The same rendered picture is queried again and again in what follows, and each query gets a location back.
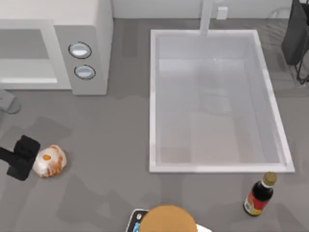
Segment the white and orange bread bag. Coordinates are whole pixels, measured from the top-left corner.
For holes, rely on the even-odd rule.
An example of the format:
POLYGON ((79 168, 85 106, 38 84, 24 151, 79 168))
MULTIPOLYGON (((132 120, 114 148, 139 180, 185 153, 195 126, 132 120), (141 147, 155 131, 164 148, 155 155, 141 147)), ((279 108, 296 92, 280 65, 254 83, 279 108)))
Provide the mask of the white and orange bread bag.
POLYGON ((32 170, 41 178, 49 178, 60 174, 66 165, 65 152, 57 145, 50 145, 37 154, 32 170))

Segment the pale grey rounded box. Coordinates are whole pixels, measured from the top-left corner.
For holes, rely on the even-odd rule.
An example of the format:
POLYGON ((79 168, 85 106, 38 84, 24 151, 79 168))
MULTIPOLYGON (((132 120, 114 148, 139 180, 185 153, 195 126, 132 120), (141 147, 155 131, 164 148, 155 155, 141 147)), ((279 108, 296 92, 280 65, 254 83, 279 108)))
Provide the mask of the pale grey rounded box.
POLYGON ((7 114, 17 114, 20 110, 21 103, 17 97, 4 89, 0 89, 0 111, 7 114))

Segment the smaller microwave knob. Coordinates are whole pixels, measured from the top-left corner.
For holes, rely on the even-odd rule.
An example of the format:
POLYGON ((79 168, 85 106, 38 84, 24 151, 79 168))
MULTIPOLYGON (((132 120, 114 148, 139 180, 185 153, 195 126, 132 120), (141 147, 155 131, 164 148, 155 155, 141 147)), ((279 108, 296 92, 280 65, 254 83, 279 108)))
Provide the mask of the smaller microwave knob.
POLYGON ((74 74, 82 80, 90 80, 95 77, 96 71, 89 65, 75 67, 74 74))

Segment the larger microwave knob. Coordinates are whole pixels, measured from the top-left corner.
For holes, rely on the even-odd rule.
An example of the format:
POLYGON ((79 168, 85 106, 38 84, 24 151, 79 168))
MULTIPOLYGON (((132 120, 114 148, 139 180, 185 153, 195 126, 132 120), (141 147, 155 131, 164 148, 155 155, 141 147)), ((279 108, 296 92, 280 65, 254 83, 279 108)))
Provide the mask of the larger microwave knob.
POLYGON ((83 42, 69 45, 69 53, 77 59, 86 59, 92 54, 91 47, 83 42))

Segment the black and white scale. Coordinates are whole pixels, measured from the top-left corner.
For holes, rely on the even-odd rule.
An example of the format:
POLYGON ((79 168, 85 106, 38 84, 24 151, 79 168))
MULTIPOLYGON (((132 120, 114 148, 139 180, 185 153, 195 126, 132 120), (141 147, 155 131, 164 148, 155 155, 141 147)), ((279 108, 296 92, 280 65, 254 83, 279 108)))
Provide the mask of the black and white scale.
POLYGON ((143 217, 149 212, 149 209, 134 209, 128 220, 126 232, 139 232, 143 217))

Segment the pale microwave oven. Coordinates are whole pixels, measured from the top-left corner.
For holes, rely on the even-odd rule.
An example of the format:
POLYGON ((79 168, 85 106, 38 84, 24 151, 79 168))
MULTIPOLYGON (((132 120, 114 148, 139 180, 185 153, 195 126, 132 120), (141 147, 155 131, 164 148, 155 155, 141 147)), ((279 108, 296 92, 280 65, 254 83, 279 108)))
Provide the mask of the pale microwave oven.
POLYGON ((0 88, 105 95, 112 36, 111 0, 0 0, 0 88), (69 45, 77 42, 91 56, 74 58, 69 45), (78 78, 81 65, 95 77, 78 78))

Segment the white sink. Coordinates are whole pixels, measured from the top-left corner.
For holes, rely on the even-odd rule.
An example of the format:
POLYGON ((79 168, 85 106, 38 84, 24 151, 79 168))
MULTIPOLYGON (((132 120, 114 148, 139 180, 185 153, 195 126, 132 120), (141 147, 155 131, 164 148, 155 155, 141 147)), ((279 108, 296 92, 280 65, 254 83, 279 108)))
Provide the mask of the white sink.
POLYGON ((258 32, 153 29, 149 171, 295 171, 258 32))

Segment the tall white tap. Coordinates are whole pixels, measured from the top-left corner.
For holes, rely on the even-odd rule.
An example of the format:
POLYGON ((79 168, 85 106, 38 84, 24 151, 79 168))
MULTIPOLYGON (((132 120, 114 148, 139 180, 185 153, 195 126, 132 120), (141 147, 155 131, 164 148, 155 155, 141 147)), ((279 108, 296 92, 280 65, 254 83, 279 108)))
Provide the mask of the tall white tap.
POLYGON ((201 19, 200 19, 200 27, 199 32, 202 36, 207 36, 211 13, 213 7, 214 0, 203 0, 201 7, 201 19))

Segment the dark sauce bottle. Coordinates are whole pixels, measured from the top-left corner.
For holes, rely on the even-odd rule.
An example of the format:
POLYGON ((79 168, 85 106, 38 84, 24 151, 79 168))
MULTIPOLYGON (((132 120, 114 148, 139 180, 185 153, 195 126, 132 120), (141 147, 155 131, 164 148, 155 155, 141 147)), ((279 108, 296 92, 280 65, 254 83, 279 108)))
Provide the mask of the dark sauce bottle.
POLYGON ((274 172, 267 172, 263 178, 254 183, 250 192, 243 202, 244 211, 252 216, 261 215, 265 206, 273 196, 273 187, 277 181, 277 175, 274 172))

